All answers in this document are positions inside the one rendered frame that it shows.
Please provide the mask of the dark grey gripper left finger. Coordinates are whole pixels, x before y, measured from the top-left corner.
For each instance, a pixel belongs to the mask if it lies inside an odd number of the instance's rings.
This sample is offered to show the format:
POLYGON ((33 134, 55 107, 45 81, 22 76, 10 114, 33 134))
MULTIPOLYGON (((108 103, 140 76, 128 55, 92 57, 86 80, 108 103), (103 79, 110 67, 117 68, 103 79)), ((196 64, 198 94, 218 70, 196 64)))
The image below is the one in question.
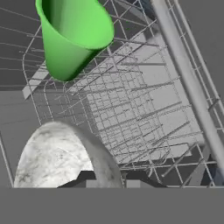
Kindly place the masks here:
POLYGON ((81 171, 77 179, 71 180, 64 185, 60 185, 59 188, 85 188, 88 180, 96 180, 95 173, 93 171, 81 171))

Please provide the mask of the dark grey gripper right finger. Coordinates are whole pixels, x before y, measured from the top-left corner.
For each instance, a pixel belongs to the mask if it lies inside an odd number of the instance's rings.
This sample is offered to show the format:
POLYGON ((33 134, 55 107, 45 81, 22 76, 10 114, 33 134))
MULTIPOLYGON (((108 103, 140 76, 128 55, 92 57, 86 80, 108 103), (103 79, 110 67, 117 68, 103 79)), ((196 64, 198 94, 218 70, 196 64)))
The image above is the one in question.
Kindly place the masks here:
POLYGON ((166 188, 166 185, 160 184, 155 180, 152 180, 148 177, 146 174, 146 171, 128 171, 126 174, 126 179, 128 180, 140 180, 144 182, 145 184, 148 184, 153 187, 162 187, 166 188))

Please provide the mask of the white marble bowl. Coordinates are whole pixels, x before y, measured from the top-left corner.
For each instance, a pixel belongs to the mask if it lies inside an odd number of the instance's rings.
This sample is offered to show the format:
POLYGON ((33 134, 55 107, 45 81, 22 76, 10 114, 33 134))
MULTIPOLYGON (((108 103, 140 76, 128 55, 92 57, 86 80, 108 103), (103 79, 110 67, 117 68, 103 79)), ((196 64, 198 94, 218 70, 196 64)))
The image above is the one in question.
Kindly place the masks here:
POLYGON ((56 188, 92 172, 100 188, 122 188, 117 162, 102 141, 75 124, 39 126, 26 142, 17 164, 16 188, 56 188))

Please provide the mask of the green plastic cup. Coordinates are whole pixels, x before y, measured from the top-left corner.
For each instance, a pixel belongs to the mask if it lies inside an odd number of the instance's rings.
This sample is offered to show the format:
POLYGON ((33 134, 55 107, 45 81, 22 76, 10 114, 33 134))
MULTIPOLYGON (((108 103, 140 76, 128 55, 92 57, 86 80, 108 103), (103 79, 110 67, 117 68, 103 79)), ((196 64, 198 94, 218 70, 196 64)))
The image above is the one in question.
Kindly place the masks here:
POLYGON ((99 0, 35 0, 45 64, 58 81, 71 81, 111 44, 115 28, 99 0))

